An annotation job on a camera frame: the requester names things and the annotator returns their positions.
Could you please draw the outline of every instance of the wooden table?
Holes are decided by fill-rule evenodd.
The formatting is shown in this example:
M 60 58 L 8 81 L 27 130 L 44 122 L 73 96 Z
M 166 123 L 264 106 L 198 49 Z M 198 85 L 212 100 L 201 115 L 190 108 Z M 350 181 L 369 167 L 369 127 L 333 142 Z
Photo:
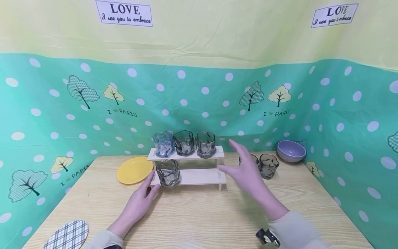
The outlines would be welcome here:
M 130 158 L 98 157 L 24 248 L 42 248 L 56 229 L 74 219 L 88 222 L 90 231 L 86 243 L 106 229 L 140 185 L 126 186 L 116 180 L 118 167 Z M 308 218 L 331 248 L 373 248 L 302 163 L 279 161 L 281 164 L 274 178 L 265 181 L 287 208 Z M 192 162 L 180 166 L 192 167 Z M 238 155 L 226 153 L 224 162 L 237 166 Z M 267 219 L 229 176 L 227 189 L 219 192 L 217 185 L 205 185 L 160 191 L 150 215 L 147 214 L 126 236 L 125 248 L 261 248 L 255 234 L 260 228 L 267 228 Z

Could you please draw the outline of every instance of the ceramic bowl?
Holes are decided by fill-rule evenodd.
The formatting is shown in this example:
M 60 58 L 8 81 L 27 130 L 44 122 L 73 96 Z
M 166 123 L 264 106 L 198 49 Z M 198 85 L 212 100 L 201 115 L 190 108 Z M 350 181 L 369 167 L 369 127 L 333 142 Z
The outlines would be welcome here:
M 305 148 L 301 144 L 290 140 L 279 141 L 277 153 L 283 160 L 289 163 L 299 162 L 307 154 Z

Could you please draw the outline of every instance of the sleeve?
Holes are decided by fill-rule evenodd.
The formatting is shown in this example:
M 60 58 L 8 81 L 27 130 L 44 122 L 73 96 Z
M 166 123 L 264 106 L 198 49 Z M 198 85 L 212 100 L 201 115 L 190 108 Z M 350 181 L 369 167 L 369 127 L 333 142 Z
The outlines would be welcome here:
M 257 238 L 263 243 L 274 243 L 280 249 L 327 249 L 312 224 L 298 212 L 290 211 L 282 218 L 261 229 Z
M 121 249 L 123 240 L 111 231 L 97 233 L 84 249 Z

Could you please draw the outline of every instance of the beige sleeve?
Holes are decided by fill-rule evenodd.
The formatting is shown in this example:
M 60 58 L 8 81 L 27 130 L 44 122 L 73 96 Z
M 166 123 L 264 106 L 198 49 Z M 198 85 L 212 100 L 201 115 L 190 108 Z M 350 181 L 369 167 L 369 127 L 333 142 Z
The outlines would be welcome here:
M 111 245 L 123 245 L 123 240 L 111 231 L 105 230 L 97 233 L 84 249 L 104 249 Z
M 280 249 L 327 249 L 312 224 L 298 212 L 290 211 L 269 223 L 269 231 L 281 243 Z

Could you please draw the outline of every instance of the checkered coaster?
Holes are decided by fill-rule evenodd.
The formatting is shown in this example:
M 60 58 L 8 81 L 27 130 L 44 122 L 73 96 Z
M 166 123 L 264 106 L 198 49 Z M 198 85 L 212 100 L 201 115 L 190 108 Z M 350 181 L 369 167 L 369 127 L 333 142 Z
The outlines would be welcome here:
M 53 233 L 43 249 L 79 249 L 87 235 L 88 223 L 84 220 L 74 220 Z

